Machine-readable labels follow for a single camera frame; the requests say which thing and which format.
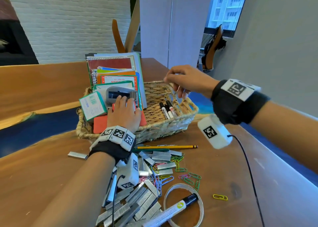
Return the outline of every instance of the black wrist strap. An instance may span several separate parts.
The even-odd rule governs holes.
[[[222,124],[237,125],[241,122],[249,124],[270,98],[254,91],[246,101],[242,101],[221,89],[226,82],[227,80],[221,80],[212,92],[211,101],[214,113]]]
[[[136,139],[133,142],[132,148],[135,145],[136,145]],[[111,157],[113,157],[115,159],[115,165],[119,162],[119,160],[122,160],[125,163],[127,163],[129,156],[131,154],[131,152],[126,151],[119,144],[116,144],[111,141],[98,142],[97,145],[92,148],[88,157],[98,152],[104,152],[110,155]]]

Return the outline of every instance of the black cord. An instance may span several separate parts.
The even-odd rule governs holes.
[[[230,134],[230,135],[228,135],[227,137],[234,137],[234,138],[238,141],[238,144],[241,146],[241,149],[242,149],[242,151],[243,151],[243,153],[244,153],[244,156],[245,156],[245,159],[246,159],[246,163],[247,163],[247,166],[248,166],[248,170],[249,170],[249,172],[250,172],[250,176],[251,176],[251,180],[252,180],[252,185],[253,185],[253,189],[254,189],[254,194],[255,194],[255,198],[256,198],[257,207],[258,207],[259,212],[260,212],[260,219],[261,219],[261,221],[262,221],[263,227],[265,227],[263,215],[262,215],[262,212],[261,212],[261,210],[260,210],[260,204],[259,204],[258,197],[257,197],[257,194],[256,194],[256,189],[255,189],[255,185],[254,185],[254,180],[253,180],[253,176],[252,176],[251,167],[250,167],[250,164],[249,164],[249,162],[248,162],[248,159],[247,159],[246,153],[245,153],[245,151],[244,151],[244,148],[243,148],[241,142],[239,141],[239,139],[238,139],[236,136]]]
[[[119,178],[117,179],[117,182],[116,182],[116,186],[115,186],[115,191],[114,191],[114,199],[113,199],[113,217],[112,217],[112,222],[113,222],[113,227],[114,227],[114,208],[115,208],[115,196],[116,196],[116,191],[117,191],[117,185],[118,185],[118,182],[120,180],[120,178],[125,178],[126,176],[124,175],[120,175]]]

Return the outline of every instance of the yellow pencil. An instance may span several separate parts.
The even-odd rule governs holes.
[[[137,149],[196,149],[198,145],[188,145],[188,146],[144,146],[137,147]]]

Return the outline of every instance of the tape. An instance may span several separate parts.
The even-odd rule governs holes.
[[[197,192],[196,190],[194,190],[191,186],[186,185],[186,184],[184,184],[184,183],[178,183],[178,184],[172,185],[172,186],[168,189],[166,195],[164,196],[163,209],[164,209],[164,210],[167,209],[167,207],[166,207],[166,199],[167,199],[169,193],[170,193],[171,191],[173,191],[174,189],[186,189],[186,190],[188,190],[190,193],[196,194],[196,195],[198,196],[198,204],[199,204],[199,207],[200,207],[200,218],[199,218],[198,223],[197,223],[194,227],[199,227],[199,226],[201,225],[201,223],[202,223],[203,215],[204,215],[203,202],[202,202],[202,199],[201,199],[201,197],[199,196],[198,192]],[[179,227],[178,225],[176,225],[176,224],[172,221],[172,219],[169,219],[168,222],[169,222],[169,224],[170,224],[172,227]]]

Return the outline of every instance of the black marker cap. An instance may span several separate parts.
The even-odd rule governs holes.
[[[192,203],[194,203],[198,199],[199,198],[198,198],[197,194],[191,194],[190,196],[185,197],[182,200],[185,202],[185,205],[188,207],[189,205],[191,205]]]
[[[172,107],[171,101],[167,100],[167,105],[168,105],[169,107]]]

